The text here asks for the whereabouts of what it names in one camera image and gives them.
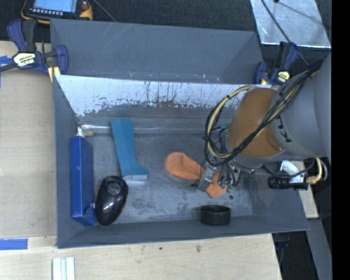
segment gray box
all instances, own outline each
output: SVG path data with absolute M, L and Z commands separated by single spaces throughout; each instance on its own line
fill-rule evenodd
M 65 44 L 70 57 L 68 76 L 58 76 L 53 84 L 59 248 L 308 229 L 298 192 L 269 189 L 263 172 L 245 174 L 236 190 L 212 200 L 164 168 L 166 156 L 174 151 L 200 164 L 204 161 L 204 124 L 215 106 L 207 101 L 252 83 L 261 60 L 254 33 L 52 20 L 51 41 L 53 46 Z M 136 82 L 135 89 L 122 89 L 129 89 L 130 82 Z M 177 89 L 163 97 L 159 92 L 164 86 Z M 146 88 L 148 99 L 135 100 Z M 198 88 L 203 92 L 200 98 Z M 116 96 L 109 99 L 119 90 L 132 96 L 125 103 L 118 103 Z M 186 95 L 185 102 L 169 100 Z M 221 123 L 230 121 L 235 107 L 236 103 L 223 111 Z M 109 129 L 113 119 L 134 123 L 136 161 L 149 176 L 128 183 L 126 206 L 112 225 L 83 226 L 71 218 L 69 139 L 78 126 L 93 126 L 95 135 L 86 139 L 93 146 L 97 190 L 104 177 L 120 173 Z M 201 224 L 198 210 L 206 204 L 231 207 L 231 223 Z

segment black mouse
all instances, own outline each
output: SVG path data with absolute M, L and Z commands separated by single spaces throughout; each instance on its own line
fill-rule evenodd
M 105 177 L 96 194 L 94 210 L 97 222 L 102 226 L 112 224 L 120 215 L 128 195 L 128 186 L 118 176 Z

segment lcd screen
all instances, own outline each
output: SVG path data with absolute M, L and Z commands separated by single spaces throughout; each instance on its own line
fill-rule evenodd
M 34 8 L 75 13 L 77 0 L 35 0 Z

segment black tape roll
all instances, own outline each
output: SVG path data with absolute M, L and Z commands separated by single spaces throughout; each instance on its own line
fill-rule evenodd
M 223 205 L 204 205 L 200 209 L 201 223 L 227 225 L 231 221 L 231 209 Z

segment black carpet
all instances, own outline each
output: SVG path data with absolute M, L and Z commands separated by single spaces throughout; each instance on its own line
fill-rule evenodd
M 118 22 L 150 25 L 184 26 L 208 29 L 255 31 L 253 11 L 249 0 L 97 0 Z M 328 38 L 332 43 L 332 0 L 316 0 Z M 6 26 L 20 18 L 24 0 L 0 0 L 0 40 L 9 40 Z M 94 20 L 111 21 L 93 5 Z M 38 27 L 36 42 L 50 42 L 49 28 Z M 277 46 L 261 46 L 265 61 L 277 58 Z M 300 48 L 309 63 L 324 60 L 329 51 Z M 292 73 L 303 72 L 306 66 L 297 60 Z M 331 233 L 330 215 L 325 217 L 325 231 Z M 317 279 L 305 233 L 283 234 L 288 243 L 279 252 L 282 256 L 282 276 L 287 279 Z

